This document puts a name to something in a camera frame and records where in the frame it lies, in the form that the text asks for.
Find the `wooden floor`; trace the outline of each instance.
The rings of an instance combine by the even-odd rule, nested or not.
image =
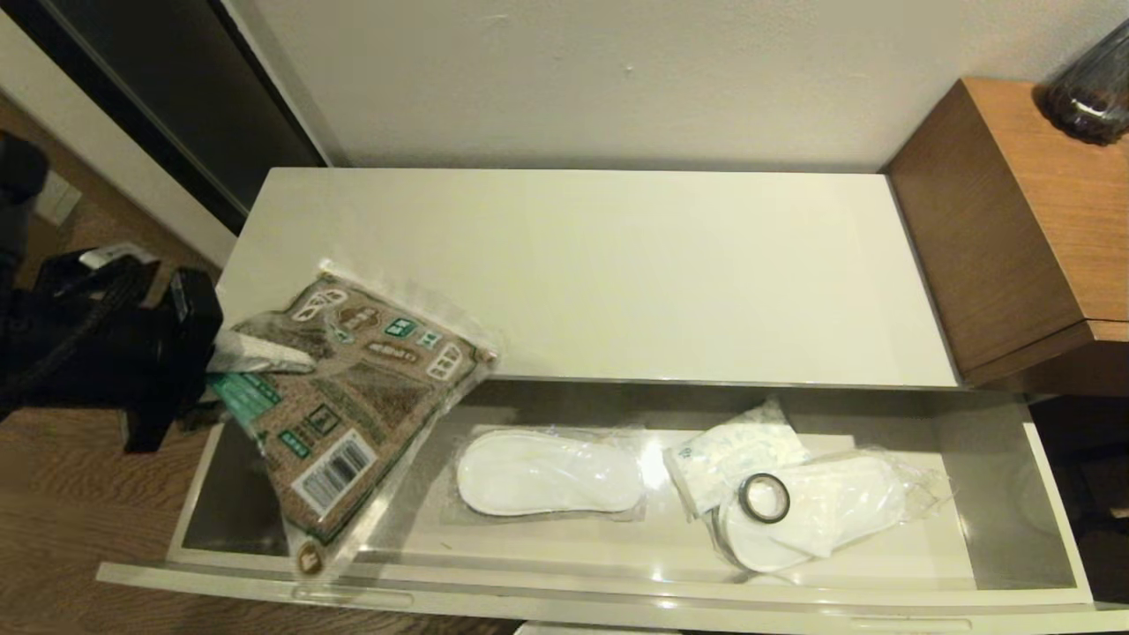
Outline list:
[[[0,424],[0,633],[510,634],[516,621],[299,607],[95,582],[164,558],[204,444],[121,452],[113,412],[23,410]]]

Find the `white cabinet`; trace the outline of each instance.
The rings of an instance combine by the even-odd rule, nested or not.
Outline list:
[[[330,588],[291,577],[277,503],[235,427],[212,430],[167,562],[105,564],[99,580],[650,628],[1129,628],[1124,607],[1093,601],[1026,408],[953,390],[881,176],[274,171],[220,285],[228,321],[286,304],[322,258],[448,295],[504,333],[511,379],[417,438],[378,490],[366,549]],[[513,379],[528,376],[554,381]],[[770,392],[813,452],[884,446],[946,472],[953,501],[778,575],[727,562],[688,521],[660,451]],[[460,444],[500,425],[625,429],[646,517],[450,514]]]

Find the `white drawer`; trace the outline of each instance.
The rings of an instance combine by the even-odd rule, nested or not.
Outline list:
[[[1093,601],[1042,446],[1013,397],[773,389],[815,453],[881,445],[944,470],[938,515],[832,558],[749,574],[688,522],[662,447],[755,405],[767,389],[495,381],[417,441],[378,494],[379,525],[347,581],[307,592],[289,575],[278,507],[252,444],[212,430],[161,565],[104,564],[139,586],[350,608],[758,633],[1053,633],[1129,628]],[[476,426],[633,425],[646,519],[473,524],[443,507],[449,463]]]

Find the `wooden side table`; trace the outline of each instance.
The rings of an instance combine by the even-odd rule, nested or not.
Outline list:
[[[965,382],[1129,394],[1129,141],[1067,137],[1033,88],[960,80],[891,184]]]

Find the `cabinet top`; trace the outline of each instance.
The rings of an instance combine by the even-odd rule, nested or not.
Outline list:
[[[227,323],[324,258],[500,331],[505,376],[956,385],[881,175],[279,168],[220,280]]]

